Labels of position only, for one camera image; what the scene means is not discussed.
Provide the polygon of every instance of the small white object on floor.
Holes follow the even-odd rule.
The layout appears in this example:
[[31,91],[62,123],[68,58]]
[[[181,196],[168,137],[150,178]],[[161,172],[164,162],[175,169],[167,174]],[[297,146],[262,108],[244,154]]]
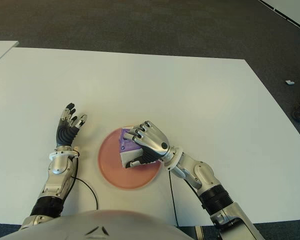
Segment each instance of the small white object on floor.
[[286,82],[286,84],[288,84],[288,85],[293,85],[293,84],[295,84],[294,81],[290,81],[290,80],[287,80],[287,81],[285,81],[285,82]]

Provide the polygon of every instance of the pink plate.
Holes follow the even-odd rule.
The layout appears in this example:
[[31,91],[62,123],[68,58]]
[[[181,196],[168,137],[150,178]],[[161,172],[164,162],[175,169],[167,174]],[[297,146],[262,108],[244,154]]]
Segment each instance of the pink plate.
[[121,128],[110,133],[99,150],[98,164],[104,178],[121,189],[136,189],[149,183],[158,174],[161,163],[123,168],[119,154]]

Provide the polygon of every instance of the black cable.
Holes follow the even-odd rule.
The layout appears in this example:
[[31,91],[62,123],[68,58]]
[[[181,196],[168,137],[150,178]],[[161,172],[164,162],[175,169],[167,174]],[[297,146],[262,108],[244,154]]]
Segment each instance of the black cable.
[[96,204],[96,209],[98,210],[99,209],[99,204],[98,204],[98,200],[97,200],[97,196],[95,194],[95,192],[92,190],[92,188],[85,182],[83,181],[82,179],[76,177],[75,179],[79,180],[80,182],[82,182],[83,184],[85,184],[89,189],[90,191],[92,192],[93,196],[94,196],[94,199],[95,199],[95,204]]
[[179,223],[178,223],[178,219],[177,219],[177,212],[176,212],[174,192],[172,191],[172,183],[171,183],[171,174],[170,174],[170,171],[169,171],[169,180],[170,180],[170,189],[171,189],[171,196],[172,196],[172,202],[173,202],[173,210],[174,210],[175,222],[176,222],[176,226],[179,227]]
[[190,185],[190,183],[188,183],[187,180],[184,179],[184,181],[186,182],[186,184],[188,184],[188,186],[191,188],[191,190],[194,192],[194,194],[196,195],[196,197],[199,199],[199,201],[201,202],[196,190],[194,190],[194,188]]
[[79,166],[79,155],[78,155],[78,157],[76,158],[75,173],[74,173],[74,177],[73,177],[73,181],[72,181],[71,187],[69,188],[68,192],[65,194],[62,203],[64,203],[64,202],[66,201],[66,199],[67,199],[69,193],[71,192],[72,188],[73,188],[74,185],[75,185],[75,182],[76,182],[76,179],[77,179],[77,173],[78,173],[78,166]]

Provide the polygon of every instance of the black joint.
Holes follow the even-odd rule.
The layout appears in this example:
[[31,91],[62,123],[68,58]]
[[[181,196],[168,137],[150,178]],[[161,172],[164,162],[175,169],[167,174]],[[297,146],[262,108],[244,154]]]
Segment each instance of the black joint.
[[167,145],[165,142],[163,142],[163,143],[161,144],[161,147],[162,147],[163,149],[167,149],[168,145]]
[[129,162],[126,163],[126,165],[125,165],[125,168],[126,168],[126,169],[131,168],[130,163],[131,163],[131,161],[129,161]]
[[136,159],[138,159],[141,164],[149,164],[157,161],[159,157],[154,152],[143,151],[142,157]]
[[74,122],[75,120],[77,120],[77,118],[78,118],[77,116],[74,116],[73,118],[71,118],[71,121]]
[[57,218],[60,217],[63,209],[64,204],[62,199],[54,196],[43,196],[36,201],[30,216],[44,215],[51,218]]
[[75,105],[73,103],[69,103],[65,108],[71,110],[74,107],[75,107]]
[[229,193],[220,184],[202,193],[199,199],[202,207],[206,209],[210,216],[234,202]]
[[58,146],[71,146],[78,132],[79,128],[75,126],[58,129],[56,134],[56,142]]

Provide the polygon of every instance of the silver robotic forearm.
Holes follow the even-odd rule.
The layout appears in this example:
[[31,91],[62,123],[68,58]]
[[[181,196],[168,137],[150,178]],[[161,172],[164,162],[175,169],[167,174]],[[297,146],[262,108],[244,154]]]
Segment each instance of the silver robotic forearm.
[[63,110],[56,130],[56,149],[49,156],[51,163],[48,167],[48,179],[41,190],[39,197],[21,226],[21,230],[47,222],[60,216],[64,202],[70,192],[72,174],[77,169],[73,164],[76,159],[78,166],[79,152],[72,149],[71,145],[83,124],[87,121],[87,115],[79,119],[73,116],[76,109],[73,103],[68,104]]
[[20,230],[47,222],[60,216],[63,203],[69,193],[71,176],[76,170],[73,159],[78,160],[77,150],[70,146],[58,146],[49,155],[48,179],[43,186],[30,216],[22,223]]
[[202,207],[209,213],[215,227],[220,229],[221,239],[264,240],[238,203],[232,201],[208,164],[194,160],[184,152],[179,159],[174,159],[180,156],[179,152],[182,149],[170,148],[173,154],[162,158],[164,165],[177,177],[185,179],[197,189]]

